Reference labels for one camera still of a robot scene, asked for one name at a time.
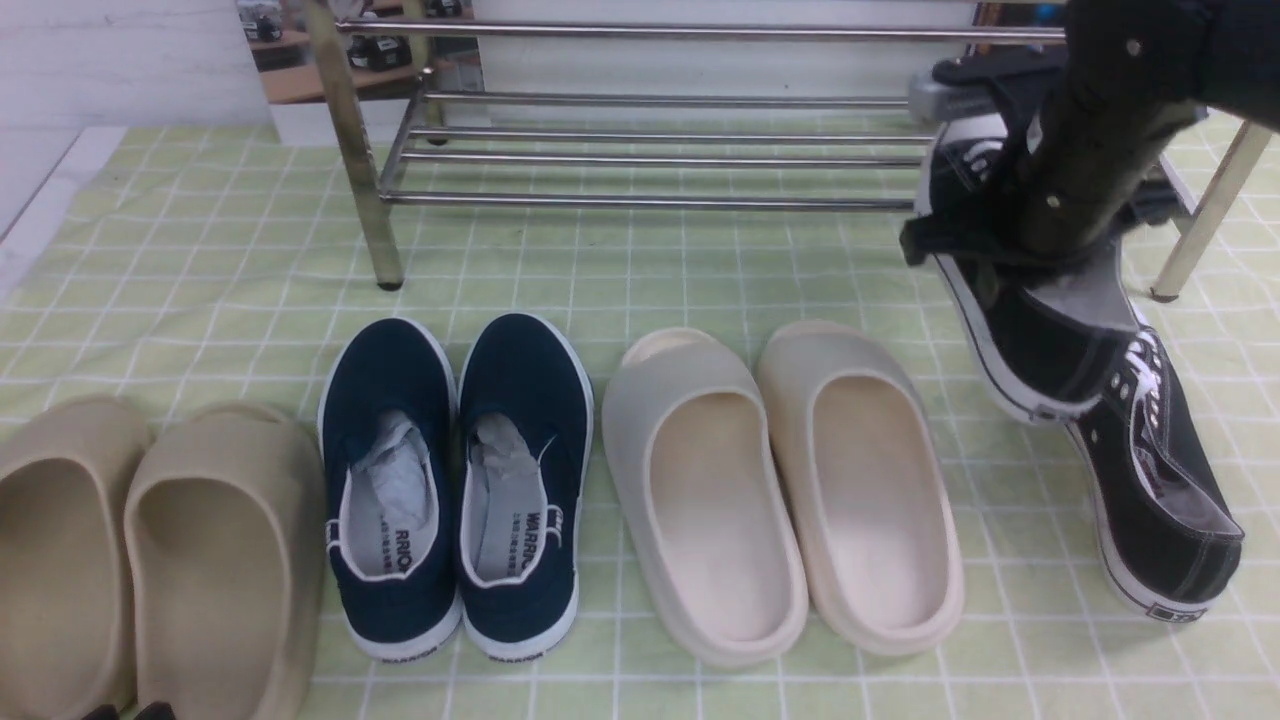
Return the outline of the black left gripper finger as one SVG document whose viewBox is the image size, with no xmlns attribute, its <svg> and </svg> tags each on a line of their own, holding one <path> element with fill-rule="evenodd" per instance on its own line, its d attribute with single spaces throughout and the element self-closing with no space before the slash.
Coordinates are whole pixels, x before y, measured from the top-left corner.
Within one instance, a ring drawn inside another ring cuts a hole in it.
<svg viewBox="0 0 1280 720">
<path fill-rule="evenodd" d="M 99 706 L 84 715 L 84 720 L 119 720 L 115 706 Z"/>
</svg>

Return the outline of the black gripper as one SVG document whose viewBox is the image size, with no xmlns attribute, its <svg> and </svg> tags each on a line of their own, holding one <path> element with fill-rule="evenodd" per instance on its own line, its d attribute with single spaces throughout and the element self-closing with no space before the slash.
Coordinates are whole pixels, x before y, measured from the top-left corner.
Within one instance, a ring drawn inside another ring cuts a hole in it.
<svg viewBox="0 0 1280 720">
<path fill-rule="evenodd" d="M 948 96 L 988 99 L 1007 133 L 987 167 L 936 145 L 932 206 L 901 237 L 909 264 L 946 255 L 1047 272 L 1083 263 L 1112 232 L 1184 214 L 1149 173 L 1196 122 L 1194 46 L 1015 47 L 942 61 L 932 77 Z"/>
</svg>

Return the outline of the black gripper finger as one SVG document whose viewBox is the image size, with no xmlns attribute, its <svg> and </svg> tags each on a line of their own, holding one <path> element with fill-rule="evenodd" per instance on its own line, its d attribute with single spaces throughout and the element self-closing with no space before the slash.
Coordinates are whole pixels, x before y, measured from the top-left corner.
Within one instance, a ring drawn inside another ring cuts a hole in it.
<svg viewBox="0 0 1280 720">
<path fill-rule="evenodd" d="M 169 703 L 150 703 L 136 714 L 136 720 L 177 720 L 177 715 Z"/>
</svg>

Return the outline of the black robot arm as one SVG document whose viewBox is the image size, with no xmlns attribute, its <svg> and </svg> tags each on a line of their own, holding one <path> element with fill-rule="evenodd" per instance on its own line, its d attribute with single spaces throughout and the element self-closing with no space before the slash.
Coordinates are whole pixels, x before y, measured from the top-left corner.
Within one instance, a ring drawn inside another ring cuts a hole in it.
<svg viewBox="0 0 1280 720">
<path fill-rule="evenodd" d="M 1069 433 L 1123 601 L 1193 623 L 1244 530 L 1123 290 L 1120 237 L 1140 168 L 1202 106 L 1277 124 L 1260 64 L 1277 4 L 1108 8 L 1068 4 L 1065 65 L 1036 108 L 943 126 L 901 243 L 940 274 L 1002 402 Z M 142 455 L 118 516 L 143 717 L 262 717 L 323 564 L 351 639 L 384 664 L 458 632 L 493 662 L 553 652 L 577 635 L 596 439 L 655 614 L 644 632 L 685 667 L 774 664 L 813 612 L 864 653 L 929 653 L 965 609 L 925 404 L 838 322 L 778 325 L 754 366 L 698 328 L 655 329 L 596 402 L 538 314 L 493 318 L 460 374 L 424 324 L 380 318 L 333 359 L 315 425 L 218 405 Z"/>
</svg>

